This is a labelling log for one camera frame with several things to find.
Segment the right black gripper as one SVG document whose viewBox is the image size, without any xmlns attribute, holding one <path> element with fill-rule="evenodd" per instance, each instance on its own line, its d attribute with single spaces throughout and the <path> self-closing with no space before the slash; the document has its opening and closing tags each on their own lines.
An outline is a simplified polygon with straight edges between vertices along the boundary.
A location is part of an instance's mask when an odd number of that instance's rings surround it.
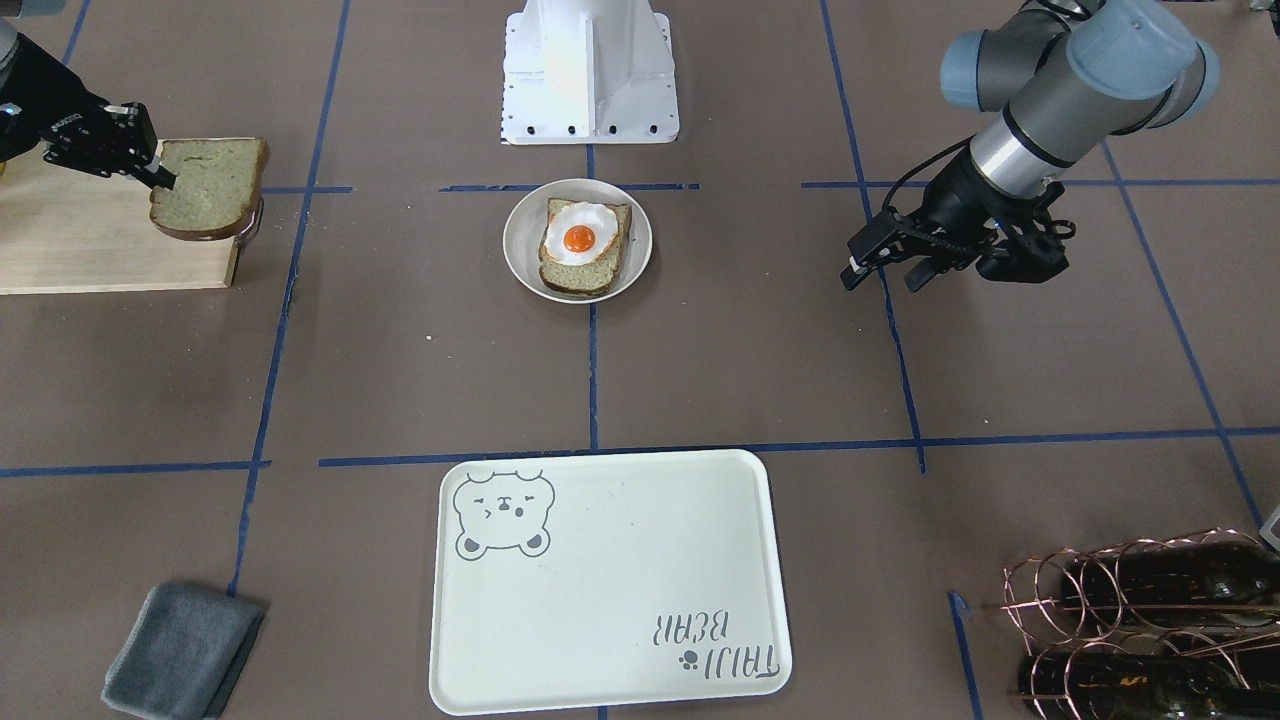
<svg viewBox="0 0 1280 720">
<path fill-rule="evenodd" d="M 108 114 L 108 170 L 136 170 L 134 178 L 151 190 L 174 190 L 177 176 L 160 168 L 159 141 L 146 105 L 108 104 L 24 35 L 3 36 L 1 96 L 3 105 L 18 109 L 17 114 L 3 113 L 3 161 L 31 151 L 46 135 L 59 137 L 52 127 L 67 118 L 81 117 L 95 124 L 96 117 Z"/>
</svg>

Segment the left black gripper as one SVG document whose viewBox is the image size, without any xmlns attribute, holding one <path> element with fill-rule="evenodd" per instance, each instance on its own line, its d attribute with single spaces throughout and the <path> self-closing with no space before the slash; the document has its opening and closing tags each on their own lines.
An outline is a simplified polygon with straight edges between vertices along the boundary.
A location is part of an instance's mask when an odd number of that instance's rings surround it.
<svg viewBox="0 0 1280 720">
<path fill-rule="evenodd" d="M 847 241 L 844 288 L 852 291 L 878 269 L 909 259 L 905 287 L 911 293 L 948 272 L 977 268 L 984 251 L 1001 241 L 982 202 L 984 190 L 1005 193 L 980 172 L 972 152 L 957 152 L 925 187 L 910 224 L 897 215 L 874 215 Z"/>
</svg>

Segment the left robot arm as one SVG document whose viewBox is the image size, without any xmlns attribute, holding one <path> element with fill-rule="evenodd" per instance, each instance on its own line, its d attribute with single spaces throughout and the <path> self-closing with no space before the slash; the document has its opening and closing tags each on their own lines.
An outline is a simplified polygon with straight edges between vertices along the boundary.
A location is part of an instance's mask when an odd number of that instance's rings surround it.
<svg viewBox="0 0 1280 720">
<path fill-rule="evenodd" d="M 940 91 L 992 122 L 934 155 L 941 169 L 916 209 L 884 197 L 847 242 L 844 288 L 905 261 L 910 291 L 969 266 L 993 282 L 1055 278 L 1075 233 L 1050 211 L 1062 174 L 1111 136 L 1192 117 L 1221 72 L 1216 51 L 1157 1 L 1025 1 L 1001 27 L 956 37 Z"/>
</svg>

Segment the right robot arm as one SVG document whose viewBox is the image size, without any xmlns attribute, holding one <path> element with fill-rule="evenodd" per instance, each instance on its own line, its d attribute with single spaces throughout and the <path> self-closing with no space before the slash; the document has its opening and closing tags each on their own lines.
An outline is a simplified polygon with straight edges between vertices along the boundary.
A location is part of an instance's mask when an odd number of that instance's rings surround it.
<svg viewBox="0 0 1280 720">
<path fill-rule="evenodd" d="M 44 146 L 44 160 L 55 167 L 174 188 L 177 177 L 160 161 L 147 108 L 90 92 L 78 74 L 6 20 L 1 79 L 3 161 Z"/>
</svg>

